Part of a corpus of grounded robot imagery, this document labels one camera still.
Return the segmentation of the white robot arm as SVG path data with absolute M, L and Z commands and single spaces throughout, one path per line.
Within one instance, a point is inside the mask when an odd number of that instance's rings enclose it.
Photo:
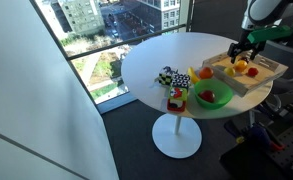
M 293 0 L 247 0 L 242 20 L 242 33 L 237 43 L 231 43 L 227 55 L 234 63 L 236 57 L 252 50 L 250 59 L 264 50 L 269 40 L 290 39 L 293 30 L 288 26 L 274 27 L 279 19 L 293 16 Z

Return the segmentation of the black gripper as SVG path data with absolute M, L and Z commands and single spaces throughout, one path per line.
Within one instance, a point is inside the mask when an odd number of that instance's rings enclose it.
M 228 49 L 227 55 L 231 58 L 231 63 L 235 63 L 237 55 L 244 51 L 252 50 L 250 55 L 250 60 L 254 60 L 256 55 L 262 51 L 265 47 L 266 42 L 262 41 L 259 43 L 251 43 L 248 40 L 248 35 L 251 33 L 251 30 L 243 30 L 237 44 L 232 43 Z

